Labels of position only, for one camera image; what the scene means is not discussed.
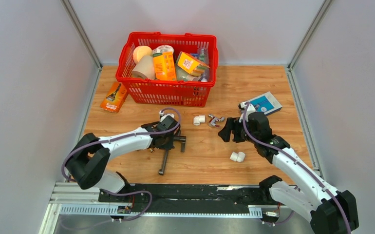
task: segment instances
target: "orange box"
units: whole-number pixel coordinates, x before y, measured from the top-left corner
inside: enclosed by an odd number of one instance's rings
[[[101,102],[100,108],[113,113],[119,112],[127,97],[127,90],[122,83],[115,81],[107,93],[107,97]]]
[[[153,54],[154,72],[159,80],[176,81],[172,51]]]

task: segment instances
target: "red plastic basket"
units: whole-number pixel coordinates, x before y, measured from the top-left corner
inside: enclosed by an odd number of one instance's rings
[[[200,47],[208,48],[210,66],[208,82],[132,78],[131,71],[135,66],[133,51],[139,45],[147,45],[152,49],[159,45],[171,45],[175,50],[176,58],[181,51],[196,53]],[[137,103],[203,107],[206,104],[210,89],[215,85],[217,67],[218,50],[216,49],[215,36],[190,33],[165,35],[159,32],[133,32],[130,33],[120,55],[116,79],[126,87]]]

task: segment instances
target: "robotic arm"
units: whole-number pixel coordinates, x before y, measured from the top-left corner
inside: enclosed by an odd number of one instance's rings
[[[311,223],[316,234],[347,233],[343,216],[332,198],[334,197],[347,216],[350,229],[358,228],[355,197],[349,191],[341,193],[314,173],[298,157],[288,142],[282,137],[272,134],[268,118],[264,113],[256,112],[252,105],[245,103],[241,103],[239,108],[244,113],[238,118],[228,118],[225,127],[218,133],[218,136],[224,142],[230,141],[231,134],[233,134],[233,141],[236,143],[252,142],[259,155],[284,171],[301,190],[298,192],[292,189],[281,178],[274,175],[260,183],[262,188],[268,190],[271,198],[304,217]]]
[[[125,182],[120,174],[106,170],[107,163],[132,151],[160,147],[171,139],[179,127],[171,115],[166,115],[162,116],[161,121],[144,124],[124,134],[96,137],[88,133],[75,146],[65,167],[81,189],[97,187],[117,193],[125,186]]]

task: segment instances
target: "wooden table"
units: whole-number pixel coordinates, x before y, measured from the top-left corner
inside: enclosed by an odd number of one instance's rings
[[[137,104],[129,95],[117,114],[100,109],[101,101],[115,81],[116,70],[116,66],[103,67],[85,133],[93,132],[99,137],[125,133],[144,123],[157,121],[159,110],[165,107]],[[220,129],[211,128],[207,123],[192,124],[193,117],[209,113],[217,117],[238,117],[238,103],[267,91],[271,91],[283,106],[269,116],[273,132],[288,141],[300,158],[312,166],[284,68],[220,66],[205,107],[174,106],[182,115],[182,135],[187,136],[186,151],[181,153],[180,143],[175,142],[176,148],[169,153],[165,175],[158,174],[163,150],[122,155],[109,162],[107,167],[119,171],[130,183],[256,185],[271,175],[277,175],[293,184],[282,171],[259,156],[253,144],[224,143],[217,135]],[[239,151],[246,154],[244,162],[229,159],[232,152]]]

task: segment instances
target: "brown paper roll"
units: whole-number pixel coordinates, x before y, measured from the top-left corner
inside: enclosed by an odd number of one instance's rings
[[[153,57],[150,55],[143,56],[131,71],[131,76],[142,79],[156,79]]]

